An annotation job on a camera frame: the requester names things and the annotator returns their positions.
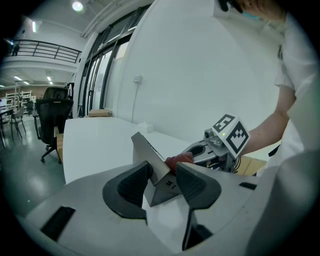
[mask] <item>face mask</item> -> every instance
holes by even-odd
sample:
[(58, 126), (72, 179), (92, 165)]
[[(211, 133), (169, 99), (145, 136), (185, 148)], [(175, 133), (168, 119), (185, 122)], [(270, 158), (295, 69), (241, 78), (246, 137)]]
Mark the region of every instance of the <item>face mask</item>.
[(244, 16), (246, 16), (247, 18), (252, 19), (252, 20), (258, 20), (258, 19), (259, 19), (258, 16), (251, 15), (251, 14), (245, 12), (245, 11), (244, 11), (242, 14), (243, 14)]

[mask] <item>window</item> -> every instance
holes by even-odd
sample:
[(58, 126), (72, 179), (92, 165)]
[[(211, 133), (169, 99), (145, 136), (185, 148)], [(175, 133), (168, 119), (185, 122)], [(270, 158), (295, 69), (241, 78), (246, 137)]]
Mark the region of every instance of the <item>window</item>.
[(116, 57), (115, 57), (116, 60), (125, 56), (125, 52), (127, 50), (128, 44), (129, 42), (125, 42), (121, 44), (121, 46), (119, 47), (118, 53), (116, 54)]
[(124, 29), (124, 27), (127, 25), (127, 23), (129, 22), (129, 20), (131, 19), (131, 15), (124, 18), (123, 20), (120, 20), (119, 22), (117, 22), (116, 24), (112, 25), (112, 29), (109, 32), (109, 34), (107, 35), (107, 37), (105, 38), (105, 40), (103, 41), (103, 43), (107, 43), (112, 41), (113, 39), (117, 38), (118, 36), (121, 35), (122, 30)]
[(93, 109), (102, 109), (113, 104), (117, 90), (117, 76), (129, 40), (149, 5), (109, 25), (96, 38), (82, 73), (78, 98), (79, 116), (85, 116)]
[(144, 10), (142, 10), (142, 13), (140, 14), (139, 18), (136, 19), (136, 20), (132, 23), (132, 25), (130, 26), (129, 31), (132, 30), (132, 29), (135, 29), (135, 28), (137, 27), (139, 21), (141, 20), (141, 18), (143, 17), (143, 15), (146, 13), (147, 9), (148, 9), (148, 8), (145, 8)]

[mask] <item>black slot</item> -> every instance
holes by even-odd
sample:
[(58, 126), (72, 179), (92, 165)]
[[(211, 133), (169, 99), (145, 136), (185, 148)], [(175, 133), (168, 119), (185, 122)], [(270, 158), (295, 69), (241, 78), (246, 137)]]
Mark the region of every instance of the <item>black slot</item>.
[(242, 183), (239, 184), (239, 186), (247, 188), (247, 189), (250, 189), (250, 190), (255, 190), (256, 187), (257, 187), (256, 184), (252, 184), (252, 183), (249, 183), (249, 182), (242, 182)]
[(46, 222), (41, 231), (52, 240), (57, 241), (75, 211), (73, 208), (61, 206)]
[(212, 235), (213, 234), (210, 230), (208, 230), (204, 225), (198, 224), (194, 211), (189, 209), (188, 221), (182, 241), (182, 250), (185, 251), (194, 247)]

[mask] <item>glass door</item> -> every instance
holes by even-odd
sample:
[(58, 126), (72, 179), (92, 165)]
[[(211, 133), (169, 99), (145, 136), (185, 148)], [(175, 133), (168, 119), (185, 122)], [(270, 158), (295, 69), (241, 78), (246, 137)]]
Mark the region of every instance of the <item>glass door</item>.
[(112, 52), (112, 49), (109, 49), (101, 55), (101, 61), (99, 63), (99, 67), (97, 68), (95, 81), (92, 87), (92, 93), (90, 95), (89, 111), (91, 109), (98, 110), (100, 108), (102, 87), (104, 85), (105, 74)]
[(79, 94), (79, 98), (78, 98), (78, 117), (83, 117), (85, 115), (85, 110), (83, 108), (83, 98), (84, 98), (84, 91), (85, 91), (86, 80), (87, 80), (87, 75), (88, 75), (88, 67), (89, 67), (89, 64), (86, 64), (84, 66), (83, 76), (81, 79), (80, 94)]
[(115, 98), (117, 97), (120, 81), (121, 81), (121, 66), (123, 62), (123, 57), (127, 50), (130, 37), (123, 40), (116, 47), (115, 56), (112, 58), (111, 68), (108, 74), (108, 80), (105, 85), (105, 90), (103, 94), (103, 108), (113, 111), (114, 104), (116, 103)]
[(84, 113), (85, 115), (88, 115), (89, 113), (89, 98), (90, 98), (90, 95), (92, 93), (92, 85), (93, 85), (93, 81), (95, 80), (95, 77), (96, 77), (96, 69), (97, 69), (97, 66), (98, 66), (98, 63), (99, 63), (99, 57), (97, 57), (96, 60), (94, 60), (92, 62), (92, 65), (91, 65), (91, 68), (90, 68), (90, 73), (89, 73), (89, 77), (88, 77), (88, 80), (87, 80), (87, 85), (86, 85), (86, 92), (85, 92), (85, 100), (84, 100)]

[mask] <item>cardboard box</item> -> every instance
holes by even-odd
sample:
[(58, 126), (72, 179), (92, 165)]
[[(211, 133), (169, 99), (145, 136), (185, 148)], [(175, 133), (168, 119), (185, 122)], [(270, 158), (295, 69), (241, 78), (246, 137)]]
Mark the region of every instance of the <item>cardboard box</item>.
[(60, 157), (61, 162), (64, 162), (63, 159), (63, 146), (64, 146), (64, 134), (57, 134), (56, 136), (56, 150), (58, 151), (58, 155)]
[(237, 169), (238, 175), (247, 175), (252, 176), (254, 175), (260, 168), (265, 166), (267, 161), (259, 160), (247, 156), (241, 157), (241, 163), (239, 168)]
[(133, 142), (133, 163), (147, 161), (153, 168), (153, 174), (144, 190), (148, 204), (151, 207), (156, 206), (181, 194), (176, 176), (154, 151), (146, 138), (137, 132), (131, 139)]
[(108, 109), (91, 109), (89, 112), (90, 118), (96, 117), (112, 117), (112, 111)]

